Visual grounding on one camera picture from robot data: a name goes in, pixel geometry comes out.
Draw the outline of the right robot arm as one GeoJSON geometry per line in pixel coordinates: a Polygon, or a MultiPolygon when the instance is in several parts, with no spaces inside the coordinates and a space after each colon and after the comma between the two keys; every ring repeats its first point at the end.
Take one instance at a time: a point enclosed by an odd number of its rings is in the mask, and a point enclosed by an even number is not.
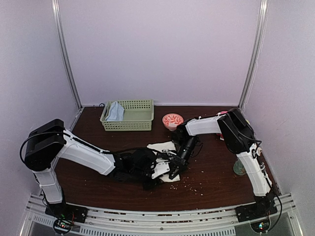
{"type": "Polygon", "coordinates": [[[237,212],[244,210],[257,217],[276,213],[274,198],[277,194],[264,163],[259,161],[261,141],[254,137],[252,127],[238,108],[213,117],[188,119],[175,128],[171,138],[181,147],[175,158],[175,172],[178,173],[187,164],[198,142],[198,135],[201,134],[222,134],[227,149],[237,156],[246,170],[252,184],[255,203],[240,206],[237,212]]]}

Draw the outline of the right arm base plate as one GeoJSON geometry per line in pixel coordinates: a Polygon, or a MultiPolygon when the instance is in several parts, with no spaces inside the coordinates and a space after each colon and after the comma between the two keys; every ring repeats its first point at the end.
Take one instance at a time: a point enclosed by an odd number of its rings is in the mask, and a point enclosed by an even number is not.
{"type": "Polygon", "coordinates": [[[258,218],[266,217],[268,214],[275,214],[278,212],[276,206],[269,208],[256,203],[250,205],[241,205],[235,208],[238,222],[251,221],[258,218]]]}

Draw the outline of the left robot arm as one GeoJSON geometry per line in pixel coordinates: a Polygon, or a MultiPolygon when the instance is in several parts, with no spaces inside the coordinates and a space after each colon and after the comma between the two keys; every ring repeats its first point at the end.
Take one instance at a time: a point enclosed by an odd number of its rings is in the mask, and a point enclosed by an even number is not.
{"type": "Polygon", "coordinates": [[[153,176],[157,166],[156,154],[147,147],[119,151],[101,149],[65,129],[60,119],[33,130],[19,150],[21,161],[33,172],[44,192],[47,207],[59,218],[67,218],[71,208],[66,204],[64,191],[52,168],[56,158],[78,163],[117,181],[140,181],[145,190],[150,190],[161,182],[153,176]]]}

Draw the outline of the light blue towel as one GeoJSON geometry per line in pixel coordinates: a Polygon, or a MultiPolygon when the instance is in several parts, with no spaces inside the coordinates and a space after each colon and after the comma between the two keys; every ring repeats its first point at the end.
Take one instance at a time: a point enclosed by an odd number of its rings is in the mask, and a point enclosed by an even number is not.
{"type": "Polygon", "coordinates": [[[105,121],[108,122],[123,121],[124,112],[125,112],[124,107],[118,101],[114,101],[110,105],[108,115],[105,117],[105,121]]]}

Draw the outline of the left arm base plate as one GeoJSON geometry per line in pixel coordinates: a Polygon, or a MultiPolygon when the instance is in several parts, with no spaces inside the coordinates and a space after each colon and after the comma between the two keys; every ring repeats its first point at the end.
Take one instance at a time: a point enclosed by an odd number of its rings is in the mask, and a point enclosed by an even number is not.
{"type": "Polygon", "coordinates": [[[82,206],[66,205],[60,207],[46,207],[45,213],[61,220],[67,220],[75,223],[85,223],[88,209],[82,206]]]}

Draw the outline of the white towel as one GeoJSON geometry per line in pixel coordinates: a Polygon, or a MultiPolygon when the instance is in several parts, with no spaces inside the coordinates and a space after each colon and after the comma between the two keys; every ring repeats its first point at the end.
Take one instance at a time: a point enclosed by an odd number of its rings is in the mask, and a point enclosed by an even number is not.
{"type": "MultiPolygon", "coordinates": [[[[170,150],[172,152],[175,152],[175,145],[171,141],[165,142],[165,143],[156,143],[156,144],[148,144],[147,148],[154,149],[163,152],[164,150],[170,150]]],[[[152,179],[159,179],[162,182],[177,182],[180,181],[180,175],[177,175],[173,179],[169,178],[169,172],[170,172],[170,162],[162,159],[157,158],[156,160],[157,164],[154,168],[154,172],[152,174],[152,179]]]]}

